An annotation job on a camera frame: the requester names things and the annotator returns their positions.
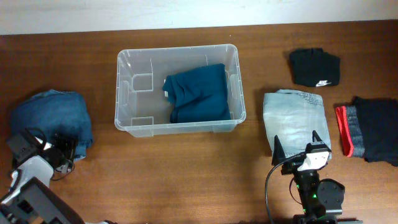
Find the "dark teal shirt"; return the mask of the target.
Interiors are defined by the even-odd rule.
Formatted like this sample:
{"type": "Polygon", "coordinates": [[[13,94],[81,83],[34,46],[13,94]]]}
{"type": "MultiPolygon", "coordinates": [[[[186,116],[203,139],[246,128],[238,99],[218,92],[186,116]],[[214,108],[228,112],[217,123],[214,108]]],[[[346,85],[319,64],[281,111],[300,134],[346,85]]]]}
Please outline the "dark teal shirt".
{"type": "Polygon", "coordinates": [[[194,68],[169,75],[162,90],[174,108],[171,123],[230,120],[225,65],[194,68]]]}

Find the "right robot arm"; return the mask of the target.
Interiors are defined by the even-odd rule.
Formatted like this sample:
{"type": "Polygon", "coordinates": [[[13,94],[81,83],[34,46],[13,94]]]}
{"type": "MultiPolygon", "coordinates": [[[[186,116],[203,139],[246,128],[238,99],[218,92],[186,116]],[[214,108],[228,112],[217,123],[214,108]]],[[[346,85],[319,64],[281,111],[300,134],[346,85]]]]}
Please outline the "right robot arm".
{"type": "Polygon", "coordinates": [[[266,177],[266,210],[271,223],[273,219],[268,202],[268,185],[272,173],[281,168],[282,175],[292,175],[291,183],[296,184],[300,197],[302,215],[294,215],[292,222],[306,223],[362,223],[362,220],[339,220],[343,213],[345,186],[333,179],[320,179],[318,171],[328,164],[331,149],[322,141],[316,131],[312,132],[312,142],[305,150],[287,157],[277,136],[274,137],[273,168],[266,177]]]}

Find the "blue denim jeans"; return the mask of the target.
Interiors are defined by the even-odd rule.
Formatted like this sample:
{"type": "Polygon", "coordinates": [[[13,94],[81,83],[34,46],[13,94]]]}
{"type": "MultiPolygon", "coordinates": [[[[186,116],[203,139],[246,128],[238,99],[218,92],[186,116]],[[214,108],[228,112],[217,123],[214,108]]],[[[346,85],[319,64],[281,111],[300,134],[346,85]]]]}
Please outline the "blue denim jeans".
{"type": "Polygon", "coordinates": [[[56,134],[76,139],[75,161],[85,158],[94,142],[85,100],[75,91],[49,90],[30,97],[11,111],[9,125],[12,134],[39,128],[50,142],[56,134]]]}

